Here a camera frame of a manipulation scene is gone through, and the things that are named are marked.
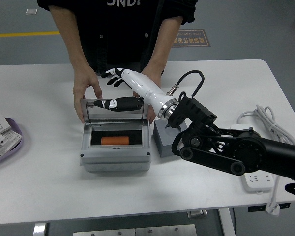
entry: box lid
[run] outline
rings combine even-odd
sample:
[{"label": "box lid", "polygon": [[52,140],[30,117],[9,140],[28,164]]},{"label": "box lid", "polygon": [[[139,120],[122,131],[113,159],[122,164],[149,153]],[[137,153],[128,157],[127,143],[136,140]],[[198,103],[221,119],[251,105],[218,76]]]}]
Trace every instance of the box lid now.
[{"label": "box lid", "polygon": [[144,104],[141,109],[134,111],[112,111],[94,106],[95,101],[110,101],[111,99],[81,99],[82,112],[85,123],[116,122],[118,120],[146,119],[148,106]]}]

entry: open box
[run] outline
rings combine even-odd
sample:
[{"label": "open box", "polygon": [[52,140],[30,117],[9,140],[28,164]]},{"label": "open box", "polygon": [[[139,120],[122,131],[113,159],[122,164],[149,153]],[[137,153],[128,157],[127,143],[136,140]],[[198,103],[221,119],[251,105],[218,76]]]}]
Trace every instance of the open box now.
[{"label": "open box", "polygon": [[[150,168],[150,125],[148,107],[113,112],[94,106],[97,99],[82,99],[84,131],[80,165],[88,172],[144,171]],[[105,144],[103,139],[128,138],[128,142]]]}]

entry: table top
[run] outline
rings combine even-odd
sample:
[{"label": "table top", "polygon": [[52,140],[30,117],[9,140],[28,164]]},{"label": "table top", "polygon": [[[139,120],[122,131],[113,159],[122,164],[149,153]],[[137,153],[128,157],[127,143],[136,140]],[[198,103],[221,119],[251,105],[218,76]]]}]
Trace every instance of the table top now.
[{"label": "table top", "polygon": [[[276,122],[295,138],[295,113],[267,63],[262,60],[168,62],[162,76],[167,92],[190,70],[201,70],[205,82],[195,98],[229,128],[256,105],[270,106]],[[160,158],[152,138],[151,167],[143,172],[88,173],[79,165],[83,124],[73,107],[74,73],[70,64],[0,66],[0,112],[14,119],[24,143],[0,162],[0,224],[60,219],[126,216],[156,212],[252,206],[267,203],[271,193],[247,193],[238,176],[182,160]],[[109,87],[99,78],[103,98],[131,96],[125,84]],[[189,75],[174,94],[191,96],[200,78]],[[95,98],[88,88],[86,98]],[[267,132],[244,118],[265,138]],[[295,196],[282,177],[277,201]]]}]

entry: yellow floor line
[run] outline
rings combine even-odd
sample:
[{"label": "yellow floor line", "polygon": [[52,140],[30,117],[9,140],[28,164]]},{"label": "yellow floor line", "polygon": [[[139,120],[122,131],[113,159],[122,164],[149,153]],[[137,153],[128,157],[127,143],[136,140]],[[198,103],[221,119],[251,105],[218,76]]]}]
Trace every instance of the yellow floor line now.
[{"label": "yellow floor line", "polygon": [[59,35],[58,31],[51,32],[29,32],[29,33],[0,33],[0,38],[6,37],[25,37],[25,36],[42,36],[42,35]]}]

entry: person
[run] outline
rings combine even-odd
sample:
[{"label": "person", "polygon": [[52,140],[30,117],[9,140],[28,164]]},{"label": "person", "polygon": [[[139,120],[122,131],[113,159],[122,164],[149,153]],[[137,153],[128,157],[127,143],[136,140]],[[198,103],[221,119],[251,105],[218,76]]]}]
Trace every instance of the person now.
[{"label": "person", "polygon": [[[161,75],[180,25],[193,22],[198,0],[37,0],[49,10],[74,69],[74,107],[92,86],[102,99],[98,75],[134,65],[161,86]],[[147,120],[155,119],[149,106]]]}]

